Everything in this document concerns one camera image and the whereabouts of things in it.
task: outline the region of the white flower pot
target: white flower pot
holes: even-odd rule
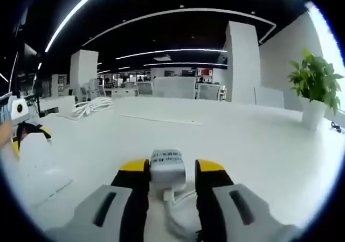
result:
[[[302,124],[310,130],[316,130],[326,112],[326,105],[323,102],[309,98],[300,98],[303,105]]]

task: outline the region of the white cable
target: white cable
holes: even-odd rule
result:
[[[112,106],[112,98],[105,98],[101,96],[88,102],[80,102],[75,104],[72,110],[72,115],[74,117],[81,118]]]
[[[180,225],[175,218],[172,216],[171,212],[175,205],[186,200],[188,197],[195,195],[195,191],[186,193],[178,200],[175,200],[174,192],[172,189],[166,189],[163,193],[164,209],[167,215],[167,227],[168,230],[176,234],[178,237],[185,239],[186,241],[196,241],[197,233],[195,231],[188,231],[182,225]]]

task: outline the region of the potted plant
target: potted plant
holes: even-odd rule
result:
[[[327,63],[322,57],[315,57],[308,49],[303,49],[303,61],[299,65],[295,61],[290,64],[295,68],[288,78],[294,85],[297,95],[301,97],[303,105],[302,123],[316,129],[323,119],[326,107],[338,111],[340,100],[336,96],[341,91],[337,79],[343,76],[334,74],[333,65]]]

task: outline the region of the green plant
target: green plant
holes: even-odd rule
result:
[[[310,102],[317,100],[325,103],[329,108],[337,112],[340,100],[336,96],[341,91],[337,79],[343,76],[334,74],[333,64],[327,63],[322,57],[315,57],[308,49],[303,49],[303,61],[299,65],[296,61],[290,64],[296,69],[288,78],[294,85],[298,96],[309,98]]]

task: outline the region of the ceiling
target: ceiling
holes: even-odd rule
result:
[[[25,41],[44,53],[56,28],[79,1],[35,0],[23,28]],[[164,54],[171,56],[170,62],[217,63],[217,52],[169,52],[116,58],[170,49],[222,50],[230,20],[254,25],[259,40],[272,28],[272,25],[254,18],[214,11],[175,11],[128,22],[145,15],[197,8],[231,10],[248,15],[254,12],[255,16],[277,25],[263,40],[265,42],[305,12],[304,4],[305,0],[89,0],[57,36],[43,57],[40,71],[45,74],[68,73],[71,54],[79,49],[99,51],[100,71],[116,72],[126,66],[141,70],[148,68],[144,64],[159,63],[153,58]],[[117,25],[116,29],[93,39]]]

